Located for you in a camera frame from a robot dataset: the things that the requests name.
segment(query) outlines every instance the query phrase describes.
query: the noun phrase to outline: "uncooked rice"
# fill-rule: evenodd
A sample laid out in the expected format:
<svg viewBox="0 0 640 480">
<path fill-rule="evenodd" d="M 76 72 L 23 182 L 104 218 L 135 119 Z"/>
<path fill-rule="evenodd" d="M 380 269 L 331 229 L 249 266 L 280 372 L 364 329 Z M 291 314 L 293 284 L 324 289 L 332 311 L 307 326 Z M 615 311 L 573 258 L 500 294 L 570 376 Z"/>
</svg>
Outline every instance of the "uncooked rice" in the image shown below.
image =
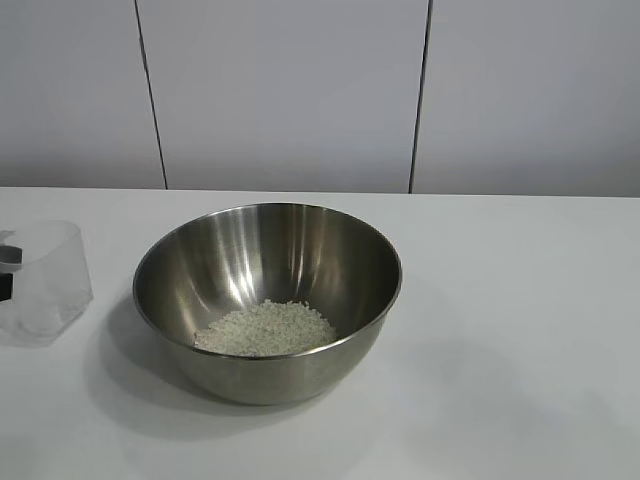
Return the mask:
<svg viewBox="0 0 640 480">
<path fill-rule="evenodd" d="M 225 355 L 266 357 L 301 353 L 335 340 L 334 328 L 308 303 L 265 300 L 196 331 L 194 346 Z"/>
</svg>

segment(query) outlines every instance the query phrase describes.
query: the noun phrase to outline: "white table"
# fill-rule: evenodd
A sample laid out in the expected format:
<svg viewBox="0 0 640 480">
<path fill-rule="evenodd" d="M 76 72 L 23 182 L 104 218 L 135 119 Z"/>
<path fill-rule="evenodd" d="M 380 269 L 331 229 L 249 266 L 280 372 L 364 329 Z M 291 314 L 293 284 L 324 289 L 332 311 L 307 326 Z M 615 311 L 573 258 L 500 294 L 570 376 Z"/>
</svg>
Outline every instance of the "white table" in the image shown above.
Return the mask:
<svg viewBox="0 0 640 480">
<path fill-rule="evenodd" d="M 213 210 L 334 207 L 396 245 L 404 286 L 337 388 L 223 405 L 133 310 L 146 249 Z M 95 300 L 46 348 L 0 346 L 0 478 L 640 478 L 640 200 L 0 189 L 0 229 L 82 228 Z"/>
</svg>

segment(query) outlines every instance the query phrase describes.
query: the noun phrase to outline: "plastic measuring cup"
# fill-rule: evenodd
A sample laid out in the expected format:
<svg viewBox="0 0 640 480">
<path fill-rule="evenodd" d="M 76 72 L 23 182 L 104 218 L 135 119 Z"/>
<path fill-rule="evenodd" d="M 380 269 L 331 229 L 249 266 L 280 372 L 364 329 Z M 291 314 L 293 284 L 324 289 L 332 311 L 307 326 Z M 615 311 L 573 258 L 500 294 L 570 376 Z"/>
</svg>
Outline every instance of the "plastic measuring cup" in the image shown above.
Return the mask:
<svg viewBox="0 0 640 480">
<path fill-rule="evenodd" d="M 77 225 L 42 221 L 0 232 L 0 326 L 53 341 L 92 299 Z"/>
</svg>

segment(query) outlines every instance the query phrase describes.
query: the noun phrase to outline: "white wall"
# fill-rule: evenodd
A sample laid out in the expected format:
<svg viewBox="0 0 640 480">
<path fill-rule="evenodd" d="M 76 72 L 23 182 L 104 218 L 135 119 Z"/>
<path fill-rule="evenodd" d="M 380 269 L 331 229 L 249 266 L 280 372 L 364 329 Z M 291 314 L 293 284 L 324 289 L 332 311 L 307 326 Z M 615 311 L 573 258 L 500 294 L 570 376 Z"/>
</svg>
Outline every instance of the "white wall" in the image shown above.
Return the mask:
<svg viewBox="0 0 640 480">
<path fill-rule="evenodd" d="M 640 1 L 435 0 L 415 191 L 640 195 Z"/>
<path fill-rule="evenodd" d="M 163 187 L 133 0 L 0 0 L 0 186 Z"/>
<path fill-rule="evenodd" d="M 171 188 L 406 192 L 427 0 L 141 0 Z"/>
</svg>

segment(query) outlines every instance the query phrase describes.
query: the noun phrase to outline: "mixing bowl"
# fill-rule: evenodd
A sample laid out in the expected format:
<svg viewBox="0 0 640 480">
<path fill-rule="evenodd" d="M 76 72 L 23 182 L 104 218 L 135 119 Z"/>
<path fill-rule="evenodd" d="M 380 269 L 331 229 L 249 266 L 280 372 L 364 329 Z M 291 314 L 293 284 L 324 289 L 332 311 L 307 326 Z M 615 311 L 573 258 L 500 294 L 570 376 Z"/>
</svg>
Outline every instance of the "mixing bowl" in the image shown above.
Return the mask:
<svg viewBox="0 0 640 480">
<path fill-rule="evenodd" d="M 401 278 L 395 249 L 363 221 L 323 207 L 264 203 L 212 213 L 166 235 L 140 262 L 133 296 L 195 383 L 225 399 L 268 405 L 313 397 L 344 378 L 375 342 Z M 193 346 L 197 329 L 266 299 L 309 302 L 338 339 L 270 357 Z"/>
</svg>

